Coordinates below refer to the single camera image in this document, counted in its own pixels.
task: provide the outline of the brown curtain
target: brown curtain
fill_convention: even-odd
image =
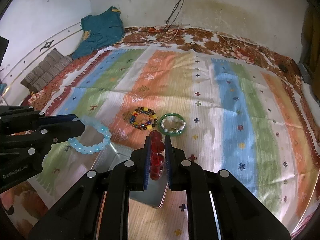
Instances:
[[[303,63],[308,67],[312,78],[313,93],[320,99],[320,16],[313,7],[309,7],[306,12],[302,32],[310,44]]]

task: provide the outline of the striped cushion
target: striped cushion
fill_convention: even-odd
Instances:
[[[31,92],[41,91],[47,84],[50,83],[52,79],[55,78],[66,66],[72,62],[70,56],[65,56],[61,58],[53,67],[44,73],[31,87]]]
[[[32,85],[51,67],[53,67],[63,55],[54,48],[50,51],[44,60],[39,63],[22,81],[21,84],[30,90]]]

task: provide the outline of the blue stripe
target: blue stripe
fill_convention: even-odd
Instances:
[[[126,49],[117,49],[108,54],[100,63],[97,64],[95,69],[85,77],[85,79],[77,85],[77,87],[90,88],[100,78],[100,76],[116,61],[119,57],[127,52]]]
[[[61,106],[60,111],[57,113],[57,115],[72,114],[77,108],[81,98],[83,97],[87,89],[72,88],[71,91],[72,91],[71,96],[68,97],[68,99],[63,102],[63,105]]]
[[[214,79],[219,85],[221,104],[224,108],[222,168],[230,171],[256,196],[258,192],[255,133],[245,95],[240,88],[238,76],[233,72],[229,62],[213,58],[211,60]],[[238,125],[243,125],[245,129],[239,131]],[[244,149],[240,148],[240,143],[244,143]],[[239,169],[241,163],[245,169]]]

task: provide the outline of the white wall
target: white wall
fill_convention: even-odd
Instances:
[[[91,0],[91,7],[99,14],[116,6],[125,26],[152,26],[163,25],[176,2]],[[249,38],[298,61],[307,6],[306,0],[185,0],[182,23]]]
[[[13,0],[0,20],[0,36],[9,40],[0,79],[39,44],[89,13],[90,0]],[[16,68],[10,74],[14,77],[20,71]]]

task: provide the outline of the light blue bead bracelet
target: light blue bead bracelet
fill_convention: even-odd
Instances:
[[[68,142],[70,143],[71,147],[76,149],[76,151],[81,152],[82,154],[93,154],[94,152],[97,153],[98,151],[104,150],[106,148],[106,145],[109,145],[111,143],[111,133],[109,131],[109,128],[101,124],[98,120],[83,116],[81,119],[74,118],[73,121],[80,120],[84,125],[90,125],[93,126],[99,133],[102,133],[104,136],[103,142],[100,142],[98,144],[94,144],[92,146],[84,146],[76,138],[70,138]]]

